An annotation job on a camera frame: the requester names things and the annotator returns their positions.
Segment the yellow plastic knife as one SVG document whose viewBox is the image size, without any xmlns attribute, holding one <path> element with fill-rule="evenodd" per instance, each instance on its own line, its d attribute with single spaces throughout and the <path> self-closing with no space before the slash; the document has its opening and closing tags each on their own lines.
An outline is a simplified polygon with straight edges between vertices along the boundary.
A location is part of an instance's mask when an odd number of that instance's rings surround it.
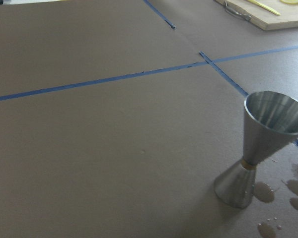
<svg viewBox="0 0 298 238">
<path fill-rule="evenodd" d="M 263 4 L 263 3 L 261 3 L 261 2 L 259 2 L 257 0 L 247 0 L 247 1 L 250 2 L 250 3 L 252 3 L 252 4 L 254 4 L 254 5 L 256 5 L 256 6 L 259 6 L 259 7 L 263 8 L 263 9 L 269 11 L 270 13 L 272 13 L 274 15 L 277 15 L 277 16 L 280 16 L 281 15 L 278 11 L 276 11 L 272 7 L 269 7 L 266 4 Z"/>
</svg>

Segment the steel double jigger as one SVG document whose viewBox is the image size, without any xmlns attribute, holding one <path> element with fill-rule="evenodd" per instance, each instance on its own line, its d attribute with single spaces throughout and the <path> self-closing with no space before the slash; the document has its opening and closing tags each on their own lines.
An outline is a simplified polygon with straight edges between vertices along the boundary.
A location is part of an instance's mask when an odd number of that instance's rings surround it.
<svg viewBox="0 0 298 238">
<path fill-rule="evenodd" d="M 215 179 L 217 197 L 234 208 L 249 206 L 257 166 L 297 138 L 297 100 L 273 91 L 249 94 L 244 101 L 243 154 Z"/>
</svg>

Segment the wooden cutting board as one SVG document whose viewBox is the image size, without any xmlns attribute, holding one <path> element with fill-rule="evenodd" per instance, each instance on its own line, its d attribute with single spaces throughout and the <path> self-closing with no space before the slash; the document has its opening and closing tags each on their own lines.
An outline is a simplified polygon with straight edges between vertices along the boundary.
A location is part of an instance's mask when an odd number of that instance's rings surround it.
<svg viewBox="0 0 298 238">
<path fill-rule="evenodd" d="M 298 27 L 298 0 L 218 0 L 225 10 L 265 31 Z"/>
</svg>

